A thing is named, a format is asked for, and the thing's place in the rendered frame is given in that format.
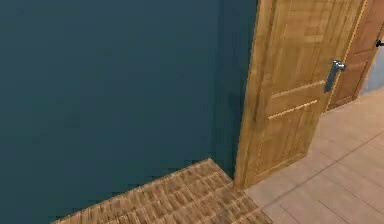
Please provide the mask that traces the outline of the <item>light wooden room door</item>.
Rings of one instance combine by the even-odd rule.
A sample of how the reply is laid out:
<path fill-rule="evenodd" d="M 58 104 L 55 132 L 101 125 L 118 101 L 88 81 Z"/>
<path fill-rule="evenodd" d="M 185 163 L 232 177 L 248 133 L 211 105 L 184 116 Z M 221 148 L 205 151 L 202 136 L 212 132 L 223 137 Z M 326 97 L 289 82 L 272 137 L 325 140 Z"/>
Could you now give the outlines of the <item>light wooden room door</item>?
<path fill-rule="evenodd" d="M 247 189 L 304 158 L 346 65 L 367 0 L 258 0 L 234 186 Z"/>

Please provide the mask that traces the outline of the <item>brown wooden room door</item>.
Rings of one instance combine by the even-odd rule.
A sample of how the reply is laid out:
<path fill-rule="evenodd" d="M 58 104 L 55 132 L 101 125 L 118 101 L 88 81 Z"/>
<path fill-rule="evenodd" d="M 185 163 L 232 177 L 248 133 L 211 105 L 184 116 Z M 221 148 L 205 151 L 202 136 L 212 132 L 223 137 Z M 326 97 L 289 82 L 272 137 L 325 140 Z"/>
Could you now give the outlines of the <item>brown wooden room door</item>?
<path fill-rule="evenodd" d="M 384 37 L 384 0 L 367 0 L 353 39 L 347 68 L 339 76 L 328 110 L 358 97 L 377 52 L 376 43 Z"/>

